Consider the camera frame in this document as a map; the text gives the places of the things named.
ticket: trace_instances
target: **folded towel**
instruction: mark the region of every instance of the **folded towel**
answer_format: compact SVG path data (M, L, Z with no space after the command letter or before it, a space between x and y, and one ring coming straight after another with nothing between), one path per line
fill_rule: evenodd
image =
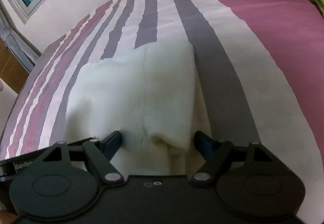
M69 96L65 139L103 139L119 130L123 145L111 162L124 176L176 173L172 156L190 148L194 91L189 42L162 40L88 63Z

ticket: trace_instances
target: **wooden door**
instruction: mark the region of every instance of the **wooden door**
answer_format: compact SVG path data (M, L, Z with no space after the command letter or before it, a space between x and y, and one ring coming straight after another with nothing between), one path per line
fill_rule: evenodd
M0 39L0 78L16 93L19 93L28 75L28 72L6 48L2 39Z

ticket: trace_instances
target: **striped bedsheet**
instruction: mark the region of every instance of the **striped bedsheet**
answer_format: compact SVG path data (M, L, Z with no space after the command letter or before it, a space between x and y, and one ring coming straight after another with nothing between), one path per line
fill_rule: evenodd
M176 37L194 46L211 134L261 141L306 185L299 217L324 220L324 21L307 0L111 0L51 44L19 94L0 159L63 139L81 67Z

